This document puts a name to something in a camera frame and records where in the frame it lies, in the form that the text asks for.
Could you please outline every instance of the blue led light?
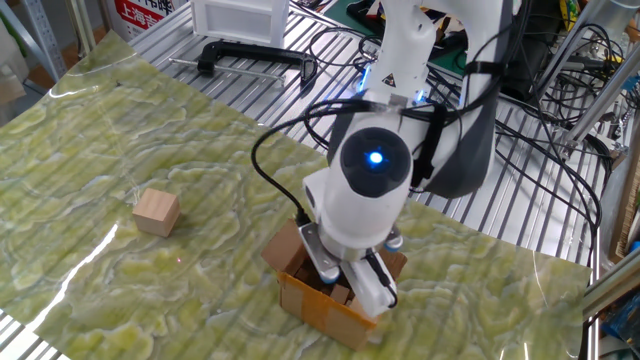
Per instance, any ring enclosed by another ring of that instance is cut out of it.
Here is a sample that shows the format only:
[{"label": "blue led light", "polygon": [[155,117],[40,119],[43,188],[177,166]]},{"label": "blue led light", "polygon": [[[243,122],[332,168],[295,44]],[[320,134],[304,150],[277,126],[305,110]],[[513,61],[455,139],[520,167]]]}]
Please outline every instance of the blue led light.
[{"label": "blue led light", "polygon": [[384,160],[384,158],[382,157],[382,154],[380,154],[377,151],[374,151],[371,154],[369,154],[369,162],[371,164],[375,164],[375,165],[380,164],[382,160]]},{"label": "blue led light", "polygon": [[424,101],[424,90],[420,90],[418,96],[416,96],[416,103],[420,104]]},{"label": "blue led light", "polygon": [[371,72],[371,65],[368,65],[367,68],[364,70],[364,75],[362,76],[362,81],[360,81],[360,84],[358,84],[358,92],[362,92],[364,90],[364,85],[367,82],[367,78],[369,77],[369,72]]}]

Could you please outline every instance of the table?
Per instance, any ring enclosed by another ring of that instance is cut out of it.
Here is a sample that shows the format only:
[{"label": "table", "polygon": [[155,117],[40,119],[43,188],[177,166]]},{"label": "table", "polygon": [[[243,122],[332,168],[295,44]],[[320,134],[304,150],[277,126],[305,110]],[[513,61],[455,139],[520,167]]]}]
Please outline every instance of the table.
[{"label": "table", "polygon": [[[286,28],[286,47],[304,51],[313,34],[331,26],[335,24],[330,20],[320,16],[311,17],[292,9]],[[284,87],[274,91],[270,83],[263,80],[230,74],[218,74],[209,78],[191,68],[169,63],[170,57],[196,59],[209,41],[211,39],[193,34],[191,11],[186,6],[130,44],[160,71],[266,126],[289,120],[317,101],[351,97],[356,92],[356,85],[361,77],[352,67],[322,65],[315,86],[303,94],[300,92],[299,74],[285,65],[242,59],[223,59],[220,63],[224,66],[286,75]],[[357,47],[358,39],[355,37],[328,34],[316,44],[314,50],[327,61],[344,63],[358,55]],[[446,91],[447,96],[450,96],[450,91]],[[528,137],[545,138],[539,121],[507,102],[499,103],[497,117]],[[331,132],[329,119],[316,120],[312,125],[322,135],[327,136]],[[608,127],[603,125],[599,130],[605,132]],[[286,134],[317,149],[303,126],[293,127]],[[562,174],[558,165],[533,151],[531,147],[503,135],[496,137],[496,144],[501,153],[532,178],[553,189],[555,194],[569,198],[574,206],[580,206],[571,181],[566,174]],[[584,148],[580,150],[573,154],[568,165],[600,194],[604,187],[604,171],[600,160],[592,152],[583,151]],[[452,200],[432,194],[414,194],[412,198],[488,235],[548,255],[587,264],[592,244],[588,226],[580,215],[497,158],[484,186],[472,194]],[[593,245],[595,249],[592,256],[595,260],[592,263],[597,264],[598,244]],[[20,324],[0,312],[0,358],[65,358],[55,349],[48,348],[37,336],[22,330]],[[591,339],[595,339],[596,335],[591,335]]]}]

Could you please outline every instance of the cardboard flap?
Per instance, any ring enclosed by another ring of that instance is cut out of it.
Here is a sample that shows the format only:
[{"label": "cardboard flap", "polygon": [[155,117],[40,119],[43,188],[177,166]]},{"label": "cardboard flap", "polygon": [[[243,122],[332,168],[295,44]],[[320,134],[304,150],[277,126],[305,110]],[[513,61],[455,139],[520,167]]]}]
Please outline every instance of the cardboard flap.
[{"label": "cardboard flap", "polygon": [[[262,250],[261,256],[275,270],[286,272],[290,268],[297,270],[300,267],[305,258],[305,256],[301,256],[301,251],[306,256],[306,250],[298,233],[298,226],[289,219]],[[300,264],[290,266],[294,261],[300,262]]]}]

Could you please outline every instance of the white box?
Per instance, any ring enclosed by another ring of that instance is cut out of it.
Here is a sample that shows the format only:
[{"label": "white box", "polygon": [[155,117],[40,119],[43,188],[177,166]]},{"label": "white box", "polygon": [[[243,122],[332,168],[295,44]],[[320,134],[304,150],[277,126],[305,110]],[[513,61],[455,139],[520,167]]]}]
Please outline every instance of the white box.
[{"label": "white box", "polygon": [[107,0],[113,30],[125,41],[169,16],[189,0]]},{"label": "white box", "polygon": [[284,47],[288,0],[191,0],[196,34]]}]

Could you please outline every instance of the wooden block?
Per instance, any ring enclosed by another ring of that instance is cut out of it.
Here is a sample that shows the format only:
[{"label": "wooden block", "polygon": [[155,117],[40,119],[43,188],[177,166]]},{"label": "wooden block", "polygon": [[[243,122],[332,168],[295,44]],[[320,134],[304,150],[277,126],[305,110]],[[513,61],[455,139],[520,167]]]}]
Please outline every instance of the wooden block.
[{"label": "wooden block", "polygon": [[146,189],[133,209],[138,230],[168,237],[180,215],[178,197],[154,189]]},{"label": "wooden block", "polygon": [[337,285],[333,288],[331,292],[331,298],[338,302],[338,304],[345,304],[347,302],[347,298],[349,297],[349,289],[342,285]]}]

